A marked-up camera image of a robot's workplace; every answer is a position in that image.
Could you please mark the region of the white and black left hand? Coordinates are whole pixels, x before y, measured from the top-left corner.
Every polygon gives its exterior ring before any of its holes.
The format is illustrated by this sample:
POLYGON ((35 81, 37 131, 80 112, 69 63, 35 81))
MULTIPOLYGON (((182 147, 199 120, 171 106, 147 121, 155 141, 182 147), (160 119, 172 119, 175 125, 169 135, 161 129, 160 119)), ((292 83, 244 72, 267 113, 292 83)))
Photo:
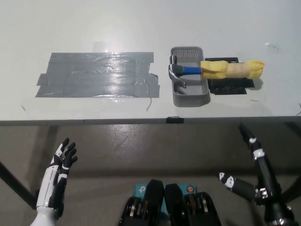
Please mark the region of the white and black left hand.
POLYGON ((63 214, 63 199, 70 169, 78 159, 75 156, 76 143, 70 144, 69 141, 70 139, 66 138, 59 145, 46 168, 36 203, 37 208, 53 209, 58 217, 63 214))

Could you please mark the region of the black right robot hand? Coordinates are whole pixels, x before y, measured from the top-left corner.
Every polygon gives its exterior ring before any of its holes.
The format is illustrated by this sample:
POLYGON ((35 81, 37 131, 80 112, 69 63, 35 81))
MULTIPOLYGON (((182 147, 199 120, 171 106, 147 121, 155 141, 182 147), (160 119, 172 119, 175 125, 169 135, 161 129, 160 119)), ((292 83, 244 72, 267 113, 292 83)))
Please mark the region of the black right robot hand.
POLYGON ((219 173, 219 180, 236 195, 263 206, 266 225, 297 226, 298 222, 282 197, 281 186, 260 140, 243 123, 239 125, 239 131, 254 160, 258 184, 254 186, 224 172, 219 173))

